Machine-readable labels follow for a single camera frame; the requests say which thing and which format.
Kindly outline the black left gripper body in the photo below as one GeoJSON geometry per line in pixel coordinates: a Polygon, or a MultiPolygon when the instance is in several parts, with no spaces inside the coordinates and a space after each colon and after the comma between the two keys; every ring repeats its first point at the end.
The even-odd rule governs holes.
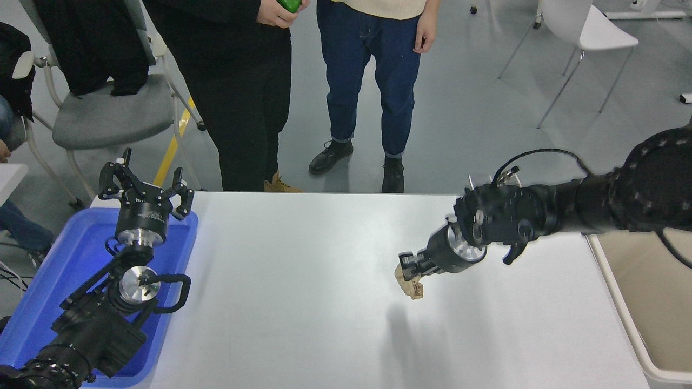
{"type": "Polygon", "coordinates": [[[119,210],[116,233],[141,229],[158,234],[168,232],[171,202],[165,197],[165,190],[160,187],[146,187],[138,192],[132,187],[124,190],[119,199],[119,210]]]}

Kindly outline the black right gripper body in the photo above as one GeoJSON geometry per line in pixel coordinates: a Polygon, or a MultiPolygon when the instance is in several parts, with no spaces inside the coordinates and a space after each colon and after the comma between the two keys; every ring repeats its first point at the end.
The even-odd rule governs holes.
{"type": "Polygon", "coordinates": [[[425,256],[439,269],[459,273],[486,257],[486,249],[465,241],[459,226],[443,226],[428,239],[425,256]]]}

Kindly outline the standing person's hand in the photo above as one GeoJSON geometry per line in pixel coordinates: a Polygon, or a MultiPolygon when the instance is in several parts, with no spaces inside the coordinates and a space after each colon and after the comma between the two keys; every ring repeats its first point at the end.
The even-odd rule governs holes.
{"type": "Polygon", "coordinates": [[[439,4],[427,3],[418,18],[413,52],[423,54],[429,52],[437,37],[439,4]]]}
{"type": "Polygon", "coordinates": [[[281,29],[288,29],[297,19],[297,15],[308,8],[311,1],[301,1],[296,12],[289,12],[284,9],[277,1],[261,1],[256,17],[258,24],[277,26],[281,29]]]}

